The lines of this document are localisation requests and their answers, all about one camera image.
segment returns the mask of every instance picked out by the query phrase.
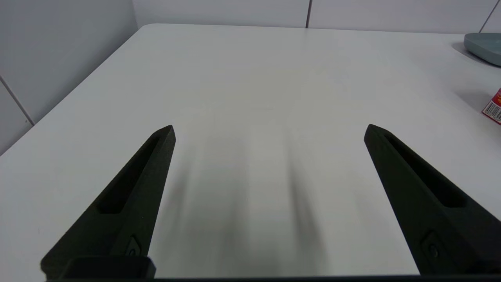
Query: table surface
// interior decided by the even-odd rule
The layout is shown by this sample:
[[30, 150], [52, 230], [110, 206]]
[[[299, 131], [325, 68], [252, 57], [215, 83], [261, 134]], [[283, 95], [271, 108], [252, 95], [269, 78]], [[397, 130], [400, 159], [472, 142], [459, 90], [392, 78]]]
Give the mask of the table surface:
[[363, 142], [393, 132], [501, 218], [501, 69], [462, 35], [142, 27], [0, 158], [0, 273], [44, 254], [155, 130], [156, 277], [418, 273]]

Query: red package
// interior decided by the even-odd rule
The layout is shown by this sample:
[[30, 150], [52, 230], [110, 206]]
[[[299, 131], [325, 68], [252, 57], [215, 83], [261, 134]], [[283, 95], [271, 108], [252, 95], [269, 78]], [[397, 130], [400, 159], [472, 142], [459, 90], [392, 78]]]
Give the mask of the red package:
[[482, 110], [482, 113], [495, 122], [501, 124], [501, 88], [489, 101], [487, 106], [485, 106], [485, 108]]

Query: gray tray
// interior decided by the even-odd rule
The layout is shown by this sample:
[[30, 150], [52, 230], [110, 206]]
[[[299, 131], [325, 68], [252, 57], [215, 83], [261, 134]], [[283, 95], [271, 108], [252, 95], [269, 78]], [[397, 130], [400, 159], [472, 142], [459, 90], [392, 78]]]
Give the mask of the gray tray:
[[466, 49], [491, 64], [501, 66], [501, 33], [470, 33], [464, 36]]

